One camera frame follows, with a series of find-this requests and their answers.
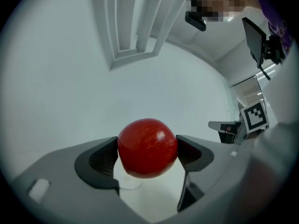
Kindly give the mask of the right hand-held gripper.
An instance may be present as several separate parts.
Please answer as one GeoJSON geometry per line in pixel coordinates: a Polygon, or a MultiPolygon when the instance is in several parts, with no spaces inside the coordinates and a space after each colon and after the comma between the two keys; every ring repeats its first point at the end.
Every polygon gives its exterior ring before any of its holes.
{"type": "Polygon", "coordinates": [[[221,143],[237,145],[256,137],[268,125],[268,117],[261,101],[242,108],[237,121],[208,122],[208,127],[218,132],[221,143]]]}

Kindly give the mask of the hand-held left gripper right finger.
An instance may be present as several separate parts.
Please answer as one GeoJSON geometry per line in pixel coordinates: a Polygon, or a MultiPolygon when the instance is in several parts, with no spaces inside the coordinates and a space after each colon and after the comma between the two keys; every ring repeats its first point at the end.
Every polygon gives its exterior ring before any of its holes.
{"type": "Polygon", "coordinates": [[[177,215],[165,224],[231,224],[236,189],[247,169],[254,140],[222,144],[177,135],[178,158],[185,177],[177,215]]]}

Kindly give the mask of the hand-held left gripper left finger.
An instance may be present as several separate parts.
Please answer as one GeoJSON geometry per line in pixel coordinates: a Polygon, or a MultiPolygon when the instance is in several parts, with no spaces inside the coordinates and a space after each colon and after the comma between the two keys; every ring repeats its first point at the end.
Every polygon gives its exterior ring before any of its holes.
{"type": "Polygon", "coordinates": [[[143,224],[120,198],[117,159],[117,137],[59,149],[23,171],[12,188],[44,224],[143,224]]]}

